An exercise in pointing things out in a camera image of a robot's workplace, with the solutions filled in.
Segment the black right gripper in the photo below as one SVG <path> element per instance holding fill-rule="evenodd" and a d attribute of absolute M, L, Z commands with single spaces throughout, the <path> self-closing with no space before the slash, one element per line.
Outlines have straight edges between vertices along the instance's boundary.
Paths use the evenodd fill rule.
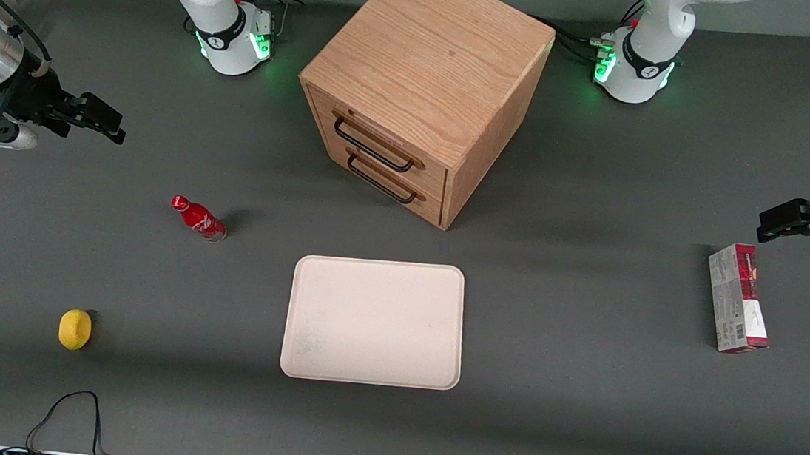
<path fill-rule="evenodd" d="M 34 61 L 24 60 L 15 72 L 15 89 L 11 92 L 10 115 L 18 121 L 44 127 L 66 138 L 73 126 L 92 130 L 117 145 L 124 143 L 126 131 L 121 129 L 123 116 L 91 92 L 85 92 L 77 105 L 74 119 L 74 95 L 61 88 L 53 70 L 34 77 L 30 71 Z"/>

